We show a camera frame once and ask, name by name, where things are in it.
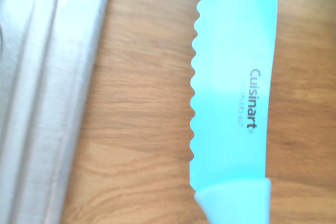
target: turquoise knife blade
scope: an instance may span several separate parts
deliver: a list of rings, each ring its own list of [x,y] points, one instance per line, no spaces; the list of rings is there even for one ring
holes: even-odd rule
[[[265,178],[278,0],[201,0],[190,180],[212,224],[269,222]]]

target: wooden surface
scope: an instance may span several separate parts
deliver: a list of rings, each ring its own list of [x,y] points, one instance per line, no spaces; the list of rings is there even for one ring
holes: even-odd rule
[[[199,0],[110,0],[62,224],[207,223],[189,186]],[[336,223],[336,0],[279,0],[271,223]]]

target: knife bolster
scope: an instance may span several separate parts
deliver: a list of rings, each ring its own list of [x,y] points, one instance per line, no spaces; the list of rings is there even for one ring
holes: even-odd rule
[[[269,224],[268,178],[226,181],[195,194],[210,224]]]

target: wood grain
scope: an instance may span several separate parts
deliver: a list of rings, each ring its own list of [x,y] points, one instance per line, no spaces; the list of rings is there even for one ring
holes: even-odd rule
[[[199,0],[110,0],[62,224],[208,223],[189,186]],[[336,223],[336,0],[279,0],[271,223]]]

